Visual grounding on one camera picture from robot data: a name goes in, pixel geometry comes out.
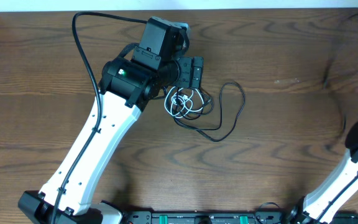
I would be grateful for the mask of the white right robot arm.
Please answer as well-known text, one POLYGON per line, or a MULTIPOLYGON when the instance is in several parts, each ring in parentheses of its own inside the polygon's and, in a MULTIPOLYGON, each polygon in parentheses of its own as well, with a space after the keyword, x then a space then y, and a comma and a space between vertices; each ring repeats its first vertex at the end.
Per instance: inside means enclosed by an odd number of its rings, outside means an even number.
POLYGON ((300 199, 285 223, 331 223, 358 191, 358 122, 349 130, 342 160, 314 191, 300 199))

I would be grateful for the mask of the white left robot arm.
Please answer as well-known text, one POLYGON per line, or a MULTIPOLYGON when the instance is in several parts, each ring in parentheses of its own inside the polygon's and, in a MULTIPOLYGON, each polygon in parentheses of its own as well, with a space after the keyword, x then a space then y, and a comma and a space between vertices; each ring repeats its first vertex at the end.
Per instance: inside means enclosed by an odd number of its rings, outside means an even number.
POLYGON ((189 25, 156 16, 144 24, 140 42, 125 46, 93 80, 93 107, 57 171, 40 190, 20 198, 18 207, 31 222, 121 223, 123 213, 115 206, 93 203, 118 144, 162 88, 200 86, 203 59, 186 56, 189 25))

